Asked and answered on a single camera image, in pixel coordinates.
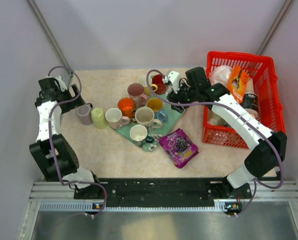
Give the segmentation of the blue teal mug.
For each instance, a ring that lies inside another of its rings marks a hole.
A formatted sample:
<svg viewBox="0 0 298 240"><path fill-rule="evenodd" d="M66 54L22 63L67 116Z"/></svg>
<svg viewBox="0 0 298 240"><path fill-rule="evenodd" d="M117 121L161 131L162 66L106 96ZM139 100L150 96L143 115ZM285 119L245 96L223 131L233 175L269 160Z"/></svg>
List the blue teal mug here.
<svg viewBox="0 0 298 240"><path fill-rule="evenodd" d="M168 121L168 115L163 110L164 105L160 99L151 98L147 101L146 106L153 110L156 119L160 120L163 123L166 123Z"/></svg>

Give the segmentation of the red mug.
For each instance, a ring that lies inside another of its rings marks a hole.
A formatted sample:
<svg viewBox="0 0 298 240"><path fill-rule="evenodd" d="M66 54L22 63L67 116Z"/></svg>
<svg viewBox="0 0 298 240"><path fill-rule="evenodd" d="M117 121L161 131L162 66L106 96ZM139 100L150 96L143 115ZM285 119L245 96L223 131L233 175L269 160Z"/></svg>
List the red mug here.
<svg viewBox="0 0 298 240"><path fill-rule="evenodd" d="M158 74L153 76L152 83L155 84L158 88L155 91L156 94L162 95L167 91L168 86L163 82L163 76Z"/></svg>

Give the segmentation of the yellow mug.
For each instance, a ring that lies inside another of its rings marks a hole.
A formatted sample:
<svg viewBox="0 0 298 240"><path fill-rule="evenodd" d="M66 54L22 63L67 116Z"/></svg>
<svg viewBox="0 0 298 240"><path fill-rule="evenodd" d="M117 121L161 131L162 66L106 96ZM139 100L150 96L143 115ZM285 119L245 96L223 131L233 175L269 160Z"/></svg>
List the yellow mug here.
<svg viewBox="0 0 298 240"><path fill-rule="evenodd" d="M144 87L144 93L147 96L151 96L152 95L151 91L149 90L149 87L148 87L148 84L147 84L146 76L145 75L140 76L138 78L137 82ZM153 92L155 92L158 89L158 86L156 84L152 83L152 79L151 78L149 79L148 82L149 82L150 87L153 89Z"/></svg>

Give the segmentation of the cream green mug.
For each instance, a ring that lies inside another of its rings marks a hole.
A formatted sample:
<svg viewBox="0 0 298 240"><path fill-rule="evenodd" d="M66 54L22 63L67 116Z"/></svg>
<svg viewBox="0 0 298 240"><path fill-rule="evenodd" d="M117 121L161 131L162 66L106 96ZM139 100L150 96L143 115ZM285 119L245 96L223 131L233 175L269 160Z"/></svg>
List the cream green mug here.
<svg viewBox="0 0 298 240"><path fill-rule="evenodd" d="M163 123L155 118L153 110L149 107L143 106L135 112L135 120L139 125L143 125L150 132L152 129L159 129Z"/></svg>

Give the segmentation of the pink floral mug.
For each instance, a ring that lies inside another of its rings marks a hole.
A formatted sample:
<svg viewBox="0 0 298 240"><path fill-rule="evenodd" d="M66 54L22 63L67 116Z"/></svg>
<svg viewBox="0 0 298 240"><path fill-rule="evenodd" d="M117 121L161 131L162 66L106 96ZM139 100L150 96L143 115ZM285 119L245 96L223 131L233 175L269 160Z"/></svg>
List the pink floral mug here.
<svg viewBox="0 0 298 240"><path fill-rule="evenodd" d="M131 84L127 92L129 97L135 102L136 109L144 107L149 100L149 97L144 92L144 86L139 83Z"/></svg>

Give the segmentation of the pink cream mug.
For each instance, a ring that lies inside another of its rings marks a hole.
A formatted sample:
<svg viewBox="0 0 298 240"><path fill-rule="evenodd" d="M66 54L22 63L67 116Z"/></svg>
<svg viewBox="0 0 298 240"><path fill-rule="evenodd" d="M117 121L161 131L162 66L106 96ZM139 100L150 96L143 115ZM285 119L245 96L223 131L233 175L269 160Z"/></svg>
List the pink cream mug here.
<svg viewBox="0 0 298 240"><path fill-rule="evenodd" d="M130 118L124 116L122 111L119 108L110 108L105 113L105 118L109 124L109 126L114 130L119 130L124 125L130 123Z"/></svg>

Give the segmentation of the orange mug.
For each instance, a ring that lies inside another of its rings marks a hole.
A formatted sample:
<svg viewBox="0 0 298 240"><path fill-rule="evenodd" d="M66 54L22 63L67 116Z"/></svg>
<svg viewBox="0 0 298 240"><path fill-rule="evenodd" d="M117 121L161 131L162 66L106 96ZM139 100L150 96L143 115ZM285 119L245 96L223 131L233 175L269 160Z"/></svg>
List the orange mug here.
<svg viewBox="0 0 298 240"><path fill-rule="evenodd" d="M119 100L117 106L121 110L123 116L130 119L135 117L136 104L133 99L124 97Z"/></svg>

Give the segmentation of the dark teal mug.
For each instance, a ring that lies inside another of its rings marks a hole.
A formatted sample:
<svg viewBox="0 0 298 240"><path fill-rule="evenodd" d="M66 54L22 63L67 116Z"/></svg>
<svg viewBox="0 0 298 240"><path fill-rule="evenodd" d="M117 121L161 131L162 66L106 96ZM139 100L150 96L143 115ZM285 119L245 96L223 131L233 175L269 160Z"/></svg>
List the dark teal mug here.
<svg viewBox="0 0 298 240"><path fill-rule="evenodd" d="M138 147L146 143L152 144L155 141L153 137L148 135L147 128L140 124L133 126L129 131L129 135L133 143Z"/></svg>

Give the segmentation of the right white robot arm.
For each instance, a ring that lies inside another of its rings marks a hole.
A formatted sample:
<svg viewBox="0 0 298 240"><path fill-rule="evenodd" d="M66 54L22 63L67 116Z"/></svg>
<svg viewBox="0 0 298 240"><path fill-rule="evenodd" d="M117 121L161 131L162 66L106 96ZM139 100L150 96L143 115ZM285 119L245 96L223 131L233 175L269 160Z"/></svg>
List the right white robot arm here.
<svg viewBox="0 0 298 240"><path fill-rule="evenodd" d="M171 71L163 82L171 87L167 100L173 109L205 105L232 127L251 150L244 163L226 176L227 182L222 185L226 197L235 197L242 185L281 165L286 153L286 134L274 132L251 116L222 84L211 85L202 67L186 71L185 81L178 72Z"/></svg>

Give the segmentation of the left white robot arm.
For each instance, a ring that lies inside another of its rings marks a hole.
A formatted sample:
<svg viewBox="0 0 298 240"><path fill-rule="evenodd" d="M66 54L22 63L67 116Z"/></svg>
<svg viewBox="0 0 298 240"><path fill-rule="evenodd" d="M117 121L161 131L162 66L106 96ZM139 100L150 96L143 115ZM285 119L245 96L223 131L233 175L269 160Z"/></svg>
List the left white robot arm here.
<svg viewBox="0 0 298 240"><path fill-rule="evenodd" d="M48 182L72 182L77 189L85 188L91 198L102 194L98 177L79 165L77 155L61 131L61 117L64 113L79 107L92 107L86 103L76 84L71 95L62 77L47 76L38 81L41 91L35 102L39 113L39 131L35 143L29 145L29 152Z"/></svg>

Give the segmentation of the mauve grey mug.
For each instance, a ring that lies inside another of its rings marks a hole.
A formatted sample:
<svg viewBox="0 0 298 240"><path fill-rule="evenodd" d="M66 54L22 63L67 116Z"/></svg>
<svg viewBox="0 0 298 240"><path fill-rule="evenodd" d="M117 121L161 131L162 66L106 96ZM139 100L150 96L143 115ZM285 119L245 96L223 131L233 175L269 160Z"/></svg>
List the mauve grey mug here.
<svg viewBox="0 0 298 240"><path fill-rule="evenodd" d="M91 119L92 110L93 105L91 103L86 103L76 109L76 115L82 125L89 126L93 124Z"/></svg>

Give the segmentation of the light green mug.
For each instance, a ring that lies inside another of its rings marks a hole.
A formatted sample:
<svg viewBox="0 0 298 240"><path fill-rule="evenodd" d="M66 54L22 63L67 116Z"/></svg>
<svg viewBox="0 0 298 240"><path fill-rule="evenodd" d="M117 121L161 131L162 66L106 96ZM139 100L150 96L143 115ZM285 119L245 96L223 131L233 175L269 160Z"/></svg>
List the light green mug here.
<svg viewBox="0 0 298 240"><path fill-rule="evenodd" d="M96 107L91 111L91 119L94 126L98 129L102 130L108 127L108 123L105 118L105 112L100 107Z"/></svg>

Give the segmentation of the green floral tray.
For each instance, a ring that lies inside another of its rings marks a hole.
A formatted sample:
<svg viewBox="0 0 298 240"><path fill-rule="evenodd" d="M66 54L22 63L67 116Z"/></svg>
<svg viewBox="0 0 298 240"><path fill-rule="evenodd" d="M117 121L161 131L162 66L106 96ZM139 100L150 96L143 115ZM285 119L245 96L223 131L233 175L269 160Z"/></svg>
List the green floral tray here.
<svg viewBox="0 0 298 240"><path fill-rule="evenodd" d="M141 83L131 84L129 97L119 100L117 108L109 109L105 118L112 129L145 152L152 152L159 145L158 138L169 134L182 112L168 104L170 94L158 95L159 88L154 79L145 76L145 86L151 97L145 93Z"/></svg>

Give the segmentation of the white plastic bag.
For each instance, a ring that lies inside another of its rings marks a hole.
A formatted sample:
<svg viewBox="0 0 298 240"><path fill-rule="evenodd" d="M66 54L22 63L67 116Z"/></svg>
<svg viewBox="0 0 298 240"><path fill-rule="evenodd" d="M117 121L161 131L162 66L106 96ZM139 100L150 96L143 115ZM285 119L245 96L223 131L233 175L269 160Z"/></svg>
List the white plastic bag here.
<svg viewBox="0 0 298 240"><path fill-rule="evenodd" d="M233 70L233 68L230 66L227 66L227 65L221 65L221 66L216 67L209 74L209 79L210 79L211 85L220 83L226 87L228 84L228 81L230 79L232 70Z"/></svg>

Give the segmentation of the purple snack bag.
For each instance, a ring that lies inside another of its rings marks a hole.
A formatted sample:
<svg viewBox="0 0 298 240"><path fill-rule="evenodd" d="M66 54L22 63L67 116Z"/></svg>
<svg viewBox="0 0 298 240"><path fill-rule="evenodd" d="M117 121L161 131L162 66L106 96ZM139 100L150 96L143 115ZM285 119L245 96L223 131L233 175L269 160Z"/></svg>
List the purple snack bag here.
<svg viewBox="0 0 298 240"><path fill-rule="evenodd" d="M191 141L181 128L159 138L158 141L169 159L179 169L183 168L199 153L198 146Z"/></svg>

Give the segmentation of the tall orange box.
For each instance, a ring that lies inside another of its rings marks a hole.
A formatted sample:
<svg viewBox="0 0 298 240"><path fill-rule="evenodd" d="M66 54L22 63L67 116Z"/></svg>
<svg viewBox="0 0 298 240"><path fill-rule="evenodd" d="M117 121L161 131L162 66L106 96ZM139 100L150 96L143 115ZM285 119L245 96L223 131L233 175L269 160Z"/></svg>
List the tall orange box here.
<svg viewBox="0 0 298 240"><path fill-rule="evenodd" d="M238 65L233 67L227 89L234 99L240 104L244 99L249 75Z"/></svg>

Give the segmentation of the black label cup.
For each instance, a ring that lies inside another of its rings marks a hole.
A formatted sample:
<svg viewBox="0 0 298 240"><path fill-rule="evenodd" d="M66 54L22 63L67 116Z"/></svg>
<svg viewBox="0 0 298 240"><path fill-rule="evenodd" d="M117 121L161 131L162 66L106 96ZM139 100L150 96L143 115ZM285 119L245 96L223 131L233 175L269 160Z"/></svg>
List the black label cup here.
<svg viewBox="0 0 298 240"><path fill-rule="evenodd" d="M241 106L254 118L258 117L258 96L255 93L245 93Z"/></svg>

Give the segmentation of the red plastic basket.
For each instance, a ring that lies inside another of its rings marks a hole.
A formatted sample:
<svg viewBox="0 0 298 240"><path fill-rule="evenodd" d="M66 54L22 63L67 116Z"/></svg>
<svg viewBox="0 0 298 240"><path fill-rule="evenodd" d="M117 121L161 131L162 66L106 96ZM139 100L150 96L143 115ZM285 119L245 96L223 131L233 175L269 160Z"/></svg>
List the red plastic basket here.
<svg viewBox="0 0 298 240"><path fill-rule="evenodd" d="M257 120L275 132L286 132L273 59L250 53L210 51L207 55L206 75L220 65L230 67L239 65L253 79L255 94L258 95ZM204 107L203 143L248 148L245 141L232 128L208 124L210 112Z"/></svg>

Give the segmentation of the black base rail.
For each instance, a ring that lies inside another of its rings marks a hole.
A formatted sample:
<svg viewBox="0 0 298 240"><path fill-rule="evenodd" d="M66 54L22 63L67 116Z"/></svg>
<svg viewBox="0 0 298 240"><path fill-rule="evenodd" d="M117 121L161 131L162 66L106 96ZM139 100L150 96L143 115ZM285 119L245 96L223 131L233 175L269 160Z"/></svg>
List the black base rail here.
<svg viewBox="0 0 298 240"><path fill-rule="evenodd" d="M106 207L212 207L216 199L251 198L249 184L233 189L223 178L102 178L101 185L78 189L76 200L103 200Z"/></svg>

